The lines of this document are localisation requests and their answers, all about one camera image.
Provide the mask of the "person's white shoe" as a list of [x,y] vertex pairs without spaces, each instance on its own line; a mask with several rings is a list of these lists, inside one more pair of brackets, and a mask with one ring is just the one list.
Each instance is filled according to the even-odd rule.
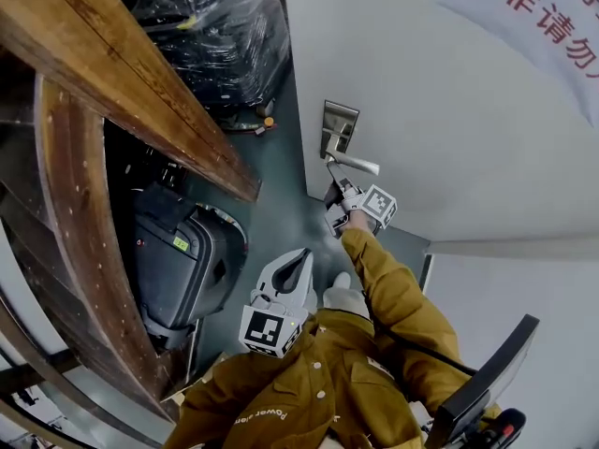
[[346,271],[342,271],[336,275],[333,283],[327,289],[327,292],[332,294],[341,293],[344,295],[351,289],[351,275]]

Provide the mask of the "curved wooden staircase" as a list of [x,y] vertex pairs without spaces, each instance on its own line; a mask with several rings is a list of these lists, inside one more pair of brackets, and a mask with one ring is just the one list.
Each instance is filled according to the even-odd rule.
[[0,48],[0,223],[22,275],[69,352],[160,419],[184,350],[159,354],[125,274],[110,208],[104,121]]

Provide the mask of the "person's mustard jacket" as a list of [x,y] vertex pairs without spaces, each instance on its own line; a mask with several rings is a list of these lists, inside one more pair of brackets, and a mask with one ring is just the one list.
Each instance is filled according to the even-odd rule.
[[296,406],[252,409],[209,439],[178,422],[163,449],[423,449],[410,405],[435,414],[467,382],[457,336],[433,304],[441,320],[425,331],[387,326],[369,305],[370,320],[321,309],[304,324],[277,378],[297,385]]

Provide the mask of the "white door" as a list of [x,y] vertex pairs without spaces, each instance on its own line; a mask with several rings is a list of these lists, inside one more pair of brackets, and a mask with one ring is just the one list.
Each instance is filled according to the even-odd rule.
[[568,89],[438,0],[286,0],[305,178],[326,100],[359,111],[393,224],[432,241],[599,233],[599,129]]

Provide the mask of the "plastic-wrapped black machine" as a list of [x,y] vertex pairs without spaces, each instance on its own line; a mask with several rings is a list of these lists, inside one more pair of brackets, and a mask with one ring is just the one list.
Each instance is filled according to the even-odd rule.
[[260,133],[290,62],[281,0],[123,0],[197,100],[228,133]]

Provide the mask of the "person's right forearm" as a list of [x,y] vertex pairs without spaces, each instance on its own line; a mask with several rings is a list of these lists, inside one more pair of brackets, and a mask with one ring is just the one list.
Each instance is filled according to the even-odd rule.
[[411,270],[378,242],[361,210],[350,213],[342,243],[362,281],[374,315],[387,326],[425,331],[441,320]]

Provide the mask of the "straight brown wooden beam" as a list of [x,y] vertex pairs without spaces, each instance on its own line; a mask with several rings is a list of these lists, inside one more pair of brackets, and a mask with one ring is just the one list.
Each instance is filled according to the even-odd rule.
[[121,0],[0,0],[0,44],[236,198],[260,180]]

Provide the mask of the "black red device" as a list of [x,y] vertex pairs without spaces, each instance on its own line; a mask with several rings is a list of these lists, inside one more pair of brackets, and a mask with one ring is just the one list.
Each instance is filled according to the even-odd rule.
[[486,425],[478,434],[477,449],[507,449],[521,434],[527,418],[523,412],[509,408],[495,418],[484,417],[482,421]]

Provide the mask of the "person's light trouser leg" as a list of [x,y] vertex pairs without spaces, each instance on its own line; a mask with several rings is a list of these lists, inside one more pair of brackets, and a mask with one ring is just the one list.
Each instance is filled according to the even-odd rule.
[[325,309],[345,311],[370,320],[370,311],[361,291],[352,288],[330,287],[323,293]]

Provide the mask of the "white paper sign red print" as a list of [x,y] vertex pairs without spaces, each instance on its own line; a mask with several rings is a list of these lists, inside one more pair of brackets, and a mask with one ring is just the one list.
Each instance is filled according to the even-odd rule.
[[599,0],[438,0],[563,84],[599,129]]

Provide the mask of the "black flat panel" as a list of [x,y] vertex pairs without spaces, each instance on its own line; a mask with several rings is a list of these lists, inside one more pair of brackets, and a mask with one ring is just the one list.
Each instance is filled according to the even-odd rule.
[[425,449],[477,449],[482,421],[513,382],[530,349],[539,320],[523,316],[505,342],[456,393],[437,410]]

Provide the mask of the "open cardboard box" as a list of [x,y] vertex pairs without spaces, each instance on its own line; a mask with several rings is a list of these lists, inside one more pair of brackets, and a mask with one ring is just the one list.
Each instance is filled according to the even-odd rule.
[[205,384],[210,381],[213,377],[213,370],[216,366],[226,361],[229,358],[229,354],[226,352],[222,352],[219,354],[212,364],[203,372],[196,372],[193,374],[187,382],[183,382],[178,384],[170,393],[168,393],[163,399],[162,402],[174,402],[177,406],[181,406],[183,404],[186,392],[193,387],[195,384]]

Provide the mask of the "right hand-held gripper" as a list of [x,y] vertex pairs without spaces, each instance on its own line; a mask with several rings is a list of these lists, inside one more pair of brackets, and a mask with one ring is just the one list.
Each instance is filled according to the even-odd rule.
[[355,210],[362,210],[367,215],[368,226],[375,236],[386,229],[397,211],[396,199],[374,184],[364,192],[335,160],[327,163],[327,169],[333,181],[323,201],[327,210],[325,221],[332,236],[341,237],[342,227]]

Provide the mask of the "person's left forearm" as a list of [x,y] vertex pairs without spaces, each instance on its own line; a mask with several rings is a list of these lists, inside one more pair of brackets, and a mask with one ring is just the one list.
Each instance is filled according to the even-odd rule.
[[277,381],[299,357],[293,350],[282,359],[260,354],[234,355],[217,365],[212,379],[193,386],[182,405],[179,428],[190,429],[209,439],[231,428],[252,409],[296,406],[295,383]]

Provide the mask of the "black skirting strip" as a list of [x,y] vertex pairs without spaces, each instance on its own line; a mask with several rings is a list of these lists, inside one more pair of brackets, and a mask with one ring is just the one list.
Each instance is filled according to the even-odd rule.
[[427,284],[429,280],[429,274],[431,271],[431,267],[433,264],[434,256],[432,254],[427,253],[424,258],[423,267],[420,273],[419,278],[419,286],[423,294],[426,293]]

